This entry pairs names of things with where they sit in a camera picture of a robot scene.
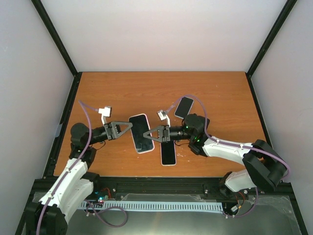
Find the black phone case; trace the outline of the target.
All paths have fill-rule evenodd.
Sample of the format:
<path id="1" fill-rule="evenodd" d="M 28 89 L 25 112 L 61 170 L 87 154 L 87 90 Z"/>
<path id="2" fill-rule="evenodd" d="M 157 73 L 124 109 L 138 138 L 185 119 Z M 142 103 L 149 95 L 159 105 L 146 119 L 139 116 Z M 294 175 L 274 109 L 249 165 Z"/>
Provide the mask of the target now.
<path id="1" fill-rule="evenodd" d="M 210 124 L 210 119 L 205 118 L 204 121 L 203 121 L 203 124 L 204 124 L 205 130 L 207 130 L 207 129 L 208 129 L 208 126 L 209 126 L 209 124 Z"/>

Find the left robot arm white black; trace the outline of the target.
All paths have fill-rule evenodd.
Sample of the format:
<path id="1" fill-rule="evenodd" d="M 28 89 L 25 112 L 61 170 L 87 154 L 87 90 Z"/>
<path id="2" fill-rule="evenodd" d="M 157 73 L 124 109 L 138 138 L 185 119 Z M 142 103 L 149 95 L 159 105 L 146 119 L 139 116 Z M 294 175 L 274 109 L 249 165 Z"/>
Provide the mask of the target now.
<path id="1" fill-rule="evenodd" d="M 82 123 L 72 126 L 69 160 L 53 186 L 25 209 L 28 235 L 64 235 L 79 205 L 102 191 L 99 174 L 89 172 L 95 159 L 95 143 L 116 140 L 132 128 L 130 122 L 113 121 L 90 129 Z"/>

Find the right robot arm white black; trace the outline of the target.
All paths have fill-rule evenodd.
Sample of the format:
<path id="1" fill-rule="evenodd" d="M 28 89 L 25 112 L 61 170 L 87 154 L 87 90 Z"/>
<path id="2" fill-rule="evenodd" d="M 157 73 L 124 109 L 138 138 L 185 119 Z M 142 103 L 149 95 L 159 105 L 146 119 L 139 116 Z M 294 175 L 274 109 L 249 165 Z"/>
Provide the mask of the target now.
<path id="1" fill-rule="evenodd" d="M 188 147 L 196 155 L 219 157 L 243 165 L 243 170 L 227 173 L 222 179 L 222 186 L 232 192 L 247 188 L 274 191 L 290 173 L 290 167 L 267 142 L 221 140 L 207 133 L 208 124 L 208 118 L 189 114 L 180 126 L 160 125 L 145 132 L 143 137 L 159 143 L 188 140 Z"/>

